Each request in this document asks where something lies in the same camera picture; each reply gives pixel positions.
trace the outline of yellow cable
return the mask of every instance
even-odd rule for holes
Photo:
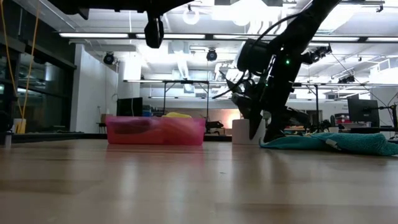
[[[15,85],[14,74],[12,72],[12,66],[11,66],[10,53],[9,53],[9,50],[8,50],[6,20],[4,18],[4,9],[3,9],[3,6],[2,6],[2,1],[0,2],[0,8],[1,8],[2,29],[3,29],[3,32],[4,32],[4,40],[6,41],[6,52],[7,52],[8,67],[9,67],[9,70],[10,70],[11,82],[12,82],[12,87],[14,89],[14,94],[15,94],[15,97],[17,97],[18,96],[17,95],[17,87]],[[17,99],[17,103],[18,103],[19,112],[21,113],[21,117],[22,117],[22,108],[21,108],[21,104],[19,103],[18,99]]]
[[[10,59],[10,56],[9,56],[7,31],[6,31],[6,20],[4,18],[4,8],[3,8],[3,5],[2,5],[2,0],[0,1],[0,8],[1,8],[1,19],[2,19],[2,24],[3,24],[4,40],[6,41],[6,53],[7,53],[8,67],[9,67],[9,70],[10,70],[11,82],[12,82],[12,87],[14,89],[14,94],[17,97],[17,87],[15,85],[14,74],[12,72],[12,66],[11,66],[11,59]],[[37,26],[39,24],[39,13],[40,13],[40,0],[37,1],[36,24],[35,24],[35,31],[34,31],[34,36],[33,36],[32,52],[31,52],[32,58],[30,60],[30,66],[29,66],[29,72],[28,72],[27,83],[26,83],[25,101],[24,101],[23,109],[21,108],[21,104],[19,103],[19,99],[17,99],[19,112],[21,113],[21,117],[22,117],[21,124],[23,124],[24,118],[25,118],[25,109],[26,109],[26,103],[27,103],[27,98],[28,98],[27,92],[28,92],[28,87],[29,87],[30,74],[32,72],[32,66],[33,66],[33,61],[34,61],[33,54],[34,54],[35,45],[36,45]],[[20,132],[20,129],[22,127],[23,127],[23,125],[17,125],[16,132],[17,133]]]
[[[30,53],[32,57],[30,59],[29,73],[27,74],[25,102],[24,102],[24,108],[22,110],[22,122],[24,122],[24,118],[25,118],[25,109],[26,109],[26,103],[27,103],[27,97],[28,97],[27,91],[29,88],[30,73],[32,72],[32,66],[33,66],[33,59],[34,59],[34,52],[35,52],[35,45],[36,45],[36,35],[37,35],[37,25],[39,24],[39,13],[40,13],[40,0],[37,0],[36,24],[35,24],[35,31],[33,33],[32,52]]]

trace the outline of black cable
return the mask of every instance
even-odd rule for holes
[[[336,59],[336,61],[346,70],[346,72],[348,72],[350,75],[352,75],[353,76],[353,74],[351,74],[351,72],[349,72],[348,71],[348,69],[336,58],[336,56],[333,54],[333,53],[331,53],[332,54],[332,56]],[[355,81],[357,81],[359,84],[362,84],[360,81],[358,81],[358,79],[356,79],[355,77],[354,77],[354,79],[355,79]],[[366,88],[365,86],[362,86],[366,91],[368,91],[373,97],[375,97],[377,100],[379,100],[385,107],[388,107],[382,100],[380,100],[380,98],[378,98],[375,94],[373,94],[368,88]],[[392,123],[394,124],[394,120],[392,119],[392,115],[391,115],[391,112],[390,111],[388,111],[389,112],[389,114],[390,114],[390,118],[391,118],[391,121],[392,121]]]
[[[391,103],[391,101],[396,97],[398,95],[398,92],[396,93],[396,94],[394,94],[394,96],[391,98],[391,100],[390,101],[388,101],[388,104],[387,104],[387,106],[390,106],[390,103]]]
[[[289,19],[293,19],[293,18],[295,18],[295,17],[301,15],[301,13],[303,13],[303,12],[299,12],[299,13],[292,14],[292,15],[290,15],[290,16],[287,16],[287,17],[285,17],[285,18],[279,20],[278,22],[276,22],[276,23],[273,24],[272,26],[268,27],[268,29],[267,29],[266,31],[264,31],[264,32],[259,36],[259,38],[257,38],[256,41],[254,41],[254,43],[252,44],[252,46],[251,46],[250,49],[248,50],[248,54],[250,54],[250,52],[251,52],[251,50],[254,48],[254,46],[255,46],[265,35],[267,35],[273,28],[277,27],[279,24],[281,24],[281,23],[283,23],[283,22],[285,22],[285,21],[287,21],[287,20],[289,20]],[[236,87],[238,87],[240,84],[243,83],[243,78],[244,78],[246,72],[247,72],[247,71],[243,72],[241,78],[235,83],[235,85],[234,85],[234,87],[232,87],[232,89],[235,89]],[[221,96],[223,96],[223,95],[229,93],[230,91],[231,91],[231,89],[225,91],[224,93],[221,93],[221,94],[219,94],[219,95],[214,96],[212,99],[217,99],[217,98],[219,98],[219,97],[221,97]]]

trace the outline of window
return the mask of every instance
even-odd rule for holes
[[[8,70],[7,58],[0,57],[0,78],[6,78],[7,70]]]
[[[19,85],[26,86],[29,74],[29,65],[32,60],[30,54],[21,55],[19,67]],[[30,73],[29,86],[32,89],[41,90],[51,94],[67,95],[69,85],[66,71],[45,62],[37,57],[34,58],[32,71]]]
[[[3,99],[4,99],[4,85],[0,84],[0,111],[4,111],[6,107]]]
[[[26,89],[18,88],[19,103],[23,109]],[[65,99],[28,90],[25,108],[26,133],[54,132],[65,130]],[[21,118],[17,103],[14,105],[14,118]]]

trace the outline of ceiling light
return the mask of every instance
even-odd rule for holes
[[[209,81],[209,84],[226,84],[226,81]]]
[[[204,34],[164,34],[164,39],[204,39]]]
[[[194,13],[192,18],[188,18],[188,13],[189,12],[193,12]],[[192,10],[190,5],[188,5],[188,8],[182,14],[182,19],[184,20],[184,22],[186,24],[195,25],[196,23],[199,22],[200,15],[199,15],[199,12],[197,10]]]
[[[200,100],[200,99],[202,99],[202,100],[204,100],[204,99],[206,99],[205,97],[185,97],[185,96],[183,96],[183,97],[180,97],[180,96],[166,96],[166,97],[164,97],[164,96],[148,96],[148,98],[149,99],[179,99],[179,100],[181,100],[181,99],[183,99],[183,100]]]
[[[359,37],[333,37],[333,36],[324,36],[324,37],[314,37],[312,41],[319,41],[319,42],[357,42]]]
[[[288,102],[294,102],[294,101],[313,101],[316,99],[294,99],[294,100],[287,100]],[[335,100],[325,100],[325,99],[318,99],[319,101],[335,101]]]
[[[259,38],[260,35],[245,35],[245,34],[236,34],[236,35],[214,35],[214,39],[221,39],[221,40],[226,40],[226,39],[234,39],[234,40],[246,40],[249,38],[252,39],[257,39]],[[262,40],[272,40],[275,38],[274,35],[266,35],[265,37],[262,38]]]
[[[206,99],[205,97],[176,97],[176,99],[184,99],[184,100],[200,100],[200,99]]]
[[[329,47],[328,43],[310,43],[309,47]]]
[[[398,42],[398,37],[369,37],[367,42]]]
[[[145,39],[145,34],[136,34],[138,39]]]
[[[129,38],[129,34],[96,34],[96,33],[60,33],[66,38]]]
[[[162,83],[162,80],[123,80],[124,82],[133,82],[133,83]]]
[[[190,50],[199,50],[199,51],[204,51],[204,52],[206,52],[206,51],[208,50],[208,47],[191,45],[191,46],[189,46],[189,49],[190,49]]]
[[[175,97],[171,97],[171,96],[148,96],[148,99],[175,99]]]

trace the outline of black robotic arm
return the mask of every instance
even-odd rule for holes
[[[287,26],[286,30],[269,44],[249,39],[238,58],[238,69],[249,71],[249,76],[259,75],[260,81],[252,88],[256,94],[250,97],[233,93],[233,101],[244,102],[245,111],[250,111],[250,133],[252,139],[257,132],[261,111],[272,115],[264,142],[284,136],[283,129],[291,117],[302,116],[298,111],[285,106],[301,64],[312,63],[311,57],[303,55],[309,42],[322,22],[341,0],[314,0]]]

